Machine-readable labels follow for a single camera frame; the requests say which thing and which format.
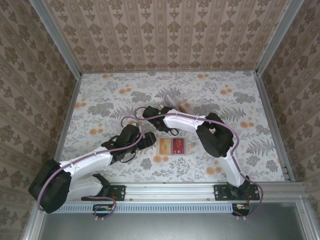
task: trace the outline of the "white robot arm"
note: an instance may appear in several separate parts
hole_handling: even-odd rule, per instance
[[[168,133],[172,129],[180,129],[197,134],[208,154],[220,158],[228,181],[227,187],[222,189],[222,195],[232,200],[242,199],[244,195],[247,198],[250,183],[245,180],[238,162],[231,156],[234,135],[215,113],[193,116],[171,107],[158,110],[149,106],[142,116],[158,131]],[[34,199],[39,198],[38,202],[47,213],[56,211],[65,201],[85,196],[106,197],[110,183],[102,175],[95,174],[95,171],[121,162],[126,154],[134,154],[155,142],[154,133],[147,132],[141,137],[139,128],[129,124],[123,128],[119,136],[112,137],[92,152],[60,163],[53,159],[47,161],[28,191]]]
[[[180,129],[180,130],[184,130],[184,131],[196,134],[198,127],[204,124],[204,121],[188,118],[188,117],[194,117],[193,115],[178,112],[175,109],[169,110],[167,113],[168,114],[179,113],[179,116],[171,115],[171,116],[164,117],[163,122],[170,129]],[[198,118],[205,119],[206,116],[198,116]],[[235,187],[240,187],[245,181],[245,179],[240,175],[235,165],[235,162],[231,158],[230,152],[231,152],[231,148],[227,151],[226,156],[221,155],[219,157],[220,159],[219,162],[221,163],[222,168],[226,174],[228,183]]]
[[[110,183],[95,171],[122,162],[128,153],[135,156],[136,151],[148,148],[155,142],[154,133],[147,132],[141,137],[139,128],[129,124],[120,135],[112,137],[92,152],[60,163],[54,159],[45,162],[28,192],[35,200],[40,198],[40,205],[47,213],[56,211],[65,201],[85,196],[106,197]],[[41,194],[47,181],[49,184]]]

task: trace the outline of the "small object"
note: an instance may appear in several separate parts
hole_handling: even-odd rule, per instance
[[[186,102],[179,92],[176,94],[167,93],[164,95],[163,102],[160,106],[171,107],[179,112],[195,115],[195,112],[190,107],[190,104]]]
[[[184,138],[174,138],[173,139],[173,153],[174,154],[184,154],[185,153],[185,139]]]
[[[232,215],[236,217],[247,216],[250,212],[249,204],[232,204]]]
[[[187,156],[189,149],[187,137],[159,137],[156,141],[156,154],[164,156]]]

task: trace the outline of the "gray leaf pattern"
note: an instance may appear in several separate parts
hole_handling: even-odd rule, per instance
[[[240,83],[246,88],[234,91],[240,89]],[[196,114],[216,113],[234,128],[240,137],[238,161],[252,180],[284,180],[263,106],[257,101],[259,92],[254,76],[241,71],[83,74],[61,160],[73,159],[99,147],[121,132],[122,117],[132,116],[138,107],[157,108],[166,94],[181,94]],[[39,126],[45,124],[37,113],[32,117]],[[135,121],[126,119],[123,124],[135,124]],[[156,131],[147,121],[142,121],[142,125],[145,132],[151,131],[157,137],[171,137]],[[18,139],[9,129],[2,132],[0,137],[5,141]],[[196,134],[180,131],[178,137],[188,139],[189,155],[158,156],[153,145],[139,151],[129,163],[115,163],[96,172],[110,182],[227,180],[221,160],[206,153]],[[27,142],[24,145],[27,151],[29,145]]]

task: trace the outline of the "vent slot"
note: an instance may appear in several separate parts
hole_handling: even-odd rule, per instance
[[[93,213],[96,203],[65,203],[54,214]],[[117,204],[114,213],[120,214],[196,214],[196,213],[232,213],[231,203],[123,203]]]

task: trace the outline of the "red card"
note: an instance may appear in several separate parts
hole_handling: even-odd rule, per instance
[[[173,139],[173,153],[174,154],[185,154],[185,139],[174,138]]]

